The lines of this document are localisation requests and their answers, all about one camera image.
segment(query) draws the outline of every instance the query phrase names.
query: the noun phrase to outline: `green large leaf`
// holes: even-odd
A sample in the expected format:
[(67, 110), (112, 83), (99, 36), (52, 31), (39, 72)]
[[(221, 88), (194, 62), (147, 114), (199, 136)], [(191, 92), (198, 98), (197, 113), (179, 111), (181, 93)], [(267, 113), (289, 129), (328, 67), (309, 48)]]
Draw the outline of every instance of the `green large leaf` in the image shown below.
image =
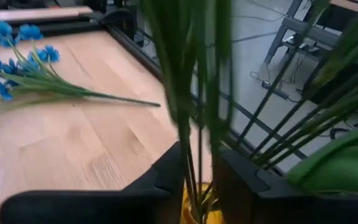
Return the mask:
[(288, 173), (288, 181), (313, 193), (358, 192), (358, 129), (301, 161)]

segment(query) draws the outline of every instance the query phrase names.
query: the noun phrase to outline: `yellow pot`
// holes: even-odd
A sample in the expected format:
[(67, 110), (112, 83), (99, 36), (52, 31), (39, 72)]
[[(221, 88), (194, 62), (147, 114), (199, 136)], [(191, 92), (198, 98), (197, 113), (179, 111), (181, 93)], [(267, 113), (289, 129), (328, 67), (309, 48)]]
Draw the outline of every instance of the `yellow pot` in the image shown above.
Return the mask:
[[(208, 185), (209, 184), (204, 183), (203, 190), (206, 190)], [(186, 187), (183, 189), (180, 224), (199, 224), (191, 215), (190, 199), (188, 198)], [(220, 210), (209, 212), (207, 224), (224, 224), (222, 212)]]

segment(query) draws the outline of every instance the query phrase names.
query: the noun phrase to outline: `gray floor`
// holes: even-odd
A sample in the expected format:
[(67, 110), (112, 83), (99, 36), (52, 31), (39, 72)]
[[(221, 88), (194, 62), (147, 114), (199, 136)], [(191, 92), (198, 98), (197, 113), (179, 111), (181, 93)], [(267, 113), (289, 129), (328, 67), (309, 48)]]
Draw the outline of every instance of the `gray floor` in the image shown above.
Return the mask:
[[(258, 107), (262, 98), (266, 94), (266, 89), (262, 88), (261, 81), (250, 76), (250, 72), (260, 73), (259, 78), (268, 80), (266, 68), (262, 65), (266, 53), (270, 47), (270, 44), (275, 37), (276, 31), (280, 27), (282, 17), (286, 13), (291, 4), (291, 0), (234, 0), (233, 5), (233, 23), (234, 30), (232, 38), (234, 49), (234, 71), (236, 72), (238, 79), (237, 86), (237, 98), (236, 101), (244, 108), (253, 113)], [(296, 14), (296, 18), (303, 18), (307, 9), (309, 8), (309, 1), (301, 5), (300, 10)], [(261, 19), (253, 19), (250, 17), (257, 16)], [(291, 36), (293, 33), (288, 32), (287, 36)], [(154, 47), (152, 44), (144, 49), (150, 56), (155, 56)], [(272, 62), (268, 66), (270, 72), (270, 81), (272, 82), (277, 75), (279, 68), (282, 65), (282, 58), (285, 54), (286, 48), (282, 47), (275, 54)], [(299, 61), (302, 61), (304, 55), (299, 56)], [(292, 61), (288, 73), (285, 75), (287, 78), (296, 69), (296, 59)], [(300, 94), (296, 91), (297, 88), (302, 89), (303, 84), (308, 78), (309, 74), (316, 66), (316, 62), (305, 58), (303, 63), (299, 65), (299, 69), (296, 73), (295, 84), (286, 84), (282, 86), (282, 90), (290, 95), (293, 100), (299, 100)], [(274, 128), (278, 122), (289, 112), (289, 110), (295, 105), (294, 102), (284, 100), (278, 96), (271, 96), (265, 108), (261, 112), (259, 119), (261, 119), (269, 127)], [(280, 134), (284, 134), (288, 131), (296, 122), (307, 115), (315, 104), (307, 102), (280, 131)], [(233, 122), (233, 128), (237, 132), (241, 132), (249, 119), (240, 113), (236, 113), (235, 121)], [(257, 146), (265, 137), (267, 133), (254, 125), (246, 139), (253, 145)], [(301, 151), (307, 156), (315, 152), (321, 146), (329, 142), (327, 137), (318, 137), (307, 144), (301, 149)], [(278, 167), (287, 172), (291, 167), (300, 161), (296, 156), (291, 156), (281, 162)]]

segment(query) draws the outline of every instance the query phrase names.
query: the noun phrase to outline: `bunch of blue flowers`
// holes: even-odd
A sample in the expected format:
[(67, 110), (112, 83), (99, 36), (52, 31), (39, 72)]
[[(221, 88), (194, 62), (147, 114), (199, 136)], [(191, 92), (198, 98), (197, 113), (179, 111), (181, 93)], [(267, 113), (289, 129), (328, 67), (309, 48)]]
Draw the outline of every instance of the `bunch of blue flowers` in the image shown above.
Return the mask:
[[(58, 50), (51, 45), (46, 45), (44, 49), (35, 47), (34, 40), (40, 40), (42, 37), (37, 26), (25, 24), (20, 26), (18, 35), (13, 38), (12, 27), (8, 23), (0, 21), (0, 45), (11, 48), (17, 57), (16, 62), (13, 59), (9, 59), (8, 63), (0, 61), (1, 98), (4, 101), (12, 101), (15, 96), (27, 93), (40, 95), (40, 98), (36, 100), (10, 104), (4, 108), (4, 111), (7, 110), (6, 108), (13, 109), (84, 97), (108, 98), (148, 106), (160, 106), (158, 103), (99, 93), (68, 83), (52, 67), (52, 63), (60, 60)], [(23, 56), (16, 48), (21, 40), (30, 40), (33, 43), (33, 51), (27, 57)]]

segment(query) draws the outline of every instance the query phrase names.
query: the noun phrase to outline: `wooden tabletop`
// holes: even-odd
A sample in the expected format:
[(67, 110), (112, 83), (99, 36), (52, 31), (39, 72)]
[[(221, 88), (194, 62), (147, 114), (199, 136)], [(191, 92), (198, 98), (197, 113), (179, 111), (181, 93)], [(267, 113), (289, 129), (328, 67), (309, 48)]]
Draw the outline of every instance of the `wooden tabletop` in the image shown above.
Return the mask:
[(355, 2), (351, 2), (348, 0), (331, 0), (331, 4), (358, 12), (358, 3)]
[(87, 6), (51, 8), (51, 9), (0, 10), (0, 20), (16, 21), (16, 20), (25, 20), (25, 19), (67, 17), (67, 16), (75, 16), (78, 15), (79, 13), (86, 13), (86, 12), (92, 12), (92, 10)]
[[(112, 101), (69, 101), (0, 114), (0, 204), (30, 189), (122, 189), (175, 141), (163, 86), (105, 32), (51, 37), (62, 59), (57, 72), (92, 90), (161, 103), (161, 108)], [(27, 52), (29, 42), (18, 49)], [(0, 47), (0, 59), (14, 57)], [(194, 160), (197, 132), (191, 134)], [(207, 149), (204, 180), (210, 180)]]

